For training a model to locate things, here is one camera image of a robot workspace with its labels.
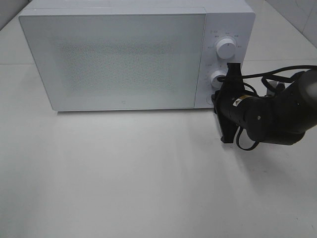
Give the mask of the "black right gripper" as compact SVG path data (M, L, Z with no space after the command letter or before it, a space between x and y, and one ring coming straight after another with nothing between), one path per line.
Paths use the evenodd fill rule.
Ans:
M250 91L244 88L241 63L229 62L227 68L223 85L213 94L212 102L220 126L220 140L225 144L232 144L240 124L238 119L243 117L238 104L242 101L241 97L250 96Z

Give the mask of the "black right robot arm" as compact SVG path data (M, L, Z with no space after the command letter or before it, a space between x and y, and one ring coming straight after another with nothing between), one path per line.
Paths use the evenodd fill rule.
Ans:
M242 75L228 63L222 86L211 97L221 141L239 143L242 131L254 142L293 145L317 124L317 67L295 65Z

